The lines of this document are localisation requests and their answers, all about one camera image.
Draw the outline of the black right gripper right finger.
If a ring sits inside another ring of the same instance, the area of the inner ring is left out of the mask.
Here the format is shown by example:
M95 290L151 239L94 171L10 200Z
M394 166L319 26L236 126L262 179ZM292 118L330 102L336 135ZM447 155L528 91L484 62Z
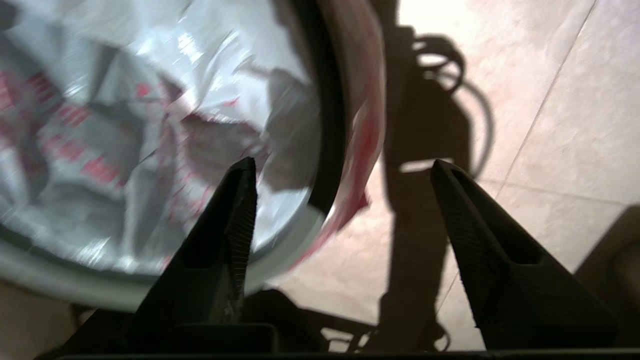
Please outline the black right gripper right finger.
M467 173L437 160L430 181L487 349L612 346L613 312Z

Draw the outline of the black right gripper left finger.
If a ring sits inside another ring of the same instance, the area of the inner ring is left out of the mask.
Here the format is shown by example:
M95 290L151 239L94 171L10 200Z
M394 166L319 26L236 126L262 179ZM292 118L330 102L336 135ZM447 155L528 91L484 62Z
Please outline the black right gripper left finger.
M133 353L272 353L272 326L242 323L257 214L256 164L229 168L185 241L135 312Z

